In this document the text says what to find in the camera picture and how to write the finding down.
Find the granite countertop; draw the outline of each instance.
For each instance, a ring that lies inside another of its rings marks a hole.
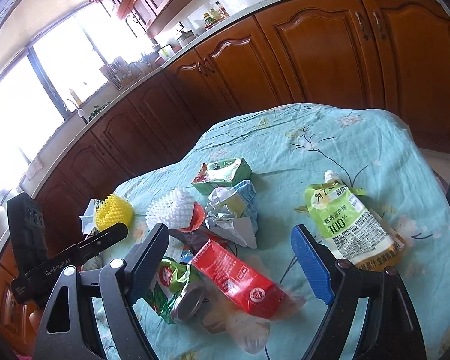
[[[190,42],[187,46],[185,46],[183,49],[181,49],[179,52],[177,52],[171,59],[169,59],[168,61],[166,61],[160,68],[154,70],[152,73],[147,74],[146,76],[144,76],[142,79],[140,79],[139,81],[137,81],[136,83],[134,83],[132,86],[130,86],[129,88],[127,88],[125,91],[123,91],[122,93],[120,93],[120,95],[118,95],[118,97],[116,97],[105,109],[103,109],[95,118],[92,119],[92,121],[90,123],[88,123],[78,134],[77,136],[67,145],[67,147],[65,148],[65,150],[63,150],[63,152],[61,152],[60,156],[56,159],[56,161],[54,161],[54,163],[52,164],[52,166],[48,169],[47,173],[45,174],[45,176],[43,177],[43,179],[40,181],[40,183],[38,184],[37,188],[35,189],[35,192],[33,193],[32,197],[35,198],[36,195],[38,194],[38,192],[40,191],[40,189],[43,187],[43,185],[45,184],[45,182],[47,181],[48,177],[52,174],[52,172],[54,171],[54,169],[57,167],[57,165],[60,163],[60,161],[63,159],[63,157],[65,157],[65,155],[68,153],[68,151],[73,147],[73,145],[75,143],[77,143],[77,141],[94,125],[94,123],[96,123],[101,116],[103,116],[107,111],[109,111],[115,104],[117,104],[121,99],[123,99],[126,95],[128,95],[130,92],[132,92],[135,88],[137,88],[138,86],[140,86],[142,83],[144,83],[145,81],[147,81],[148,79],[150,79],[151,77],[153,77],[155,74],[157,74],[158,72],[162,71],[163,69],[165,69],[167,66],[169,66],[171,63],[173,63],[174,61],[176,61],[178,58],[180,58],[183,54],[186,54],[186,52],[188,52],[189,50],[191,50],[193,47],[197,46],[199,43],[203,42],[204,40],[210,38],[212,35],[214,35],[215,33],[221,31],[222,29],[224,29],[225,27],[228,27],[236,22],[238,22],[239,20],[243,19],[246,16],[252,15],[255,12],[262,10],[264,8],[269,7],[270,5],[279,3],[281,1],[284,0],[263,0],[260,1],[259,3],[252,5],[248,8],[245,8],[243,10],[241,10],[240,12],[232,15],[231,17],[229,17],[228,19],[225,19],[224,21],[220,22],[219,24],[217,24],[216,26],[212,27],[210,30],[208,30],[207,32],[203,33],[202,35],[200,35],[199,37],[197,37],[196,39],[194,39],[192,42]],[[0,239],[0,252],[3,249],[3,247],[6,244],[6,241],[9,238],[9,233],[8,233],[8,229],[6,230],[6,232],[3,234],[2,238]]]

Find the floor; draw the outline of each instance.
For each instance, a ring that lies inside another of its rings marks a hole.
[[[450,154],[441,153],[438,151],[420,149],[423,156],[425,157],[428,165],[442,176],[445,181],[450,181]]]

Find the window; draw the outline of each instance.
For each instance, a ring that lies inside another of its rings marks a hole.
[[[84,101],[107,82],[99,70],[104,62],[74,17],[49,31],[34,44],[34,49],[45,73],[71,111],[75,108],[66,101],[73,100],[71,90]]]
[[[106,61],[111,64],[121,56],[126,62],[136,62],[141,53],[152,52],[152,42],[146,36],[135,37],[124,20],[109,17],[99,4],[91,4],[75,14]]]
[[[0,191],[18,185],[62,122],[25,57],[0,82]]]

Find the red box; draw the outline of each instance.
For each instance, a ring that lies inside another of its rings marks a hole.
[[[285,297],[285,293],[273,281],[211,239],[191,263],[250,315],[270,319]]]

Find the blue gripper pad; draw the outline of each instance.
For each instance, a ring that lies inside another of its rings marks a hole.
[[[168,248],[168,228],[157,223],[141,244],[135,245],[125,257],[125,271],[131,277],[127,293],[128,303],[133,306],[147,293],[155,272]]]
[[[318,299],[322,299],[327,306],[330,306],[335,299],[330,281],[330,272],[299,226],[295,226],[292,230],[291,243],[295,256],[312,287],[313,293]]]

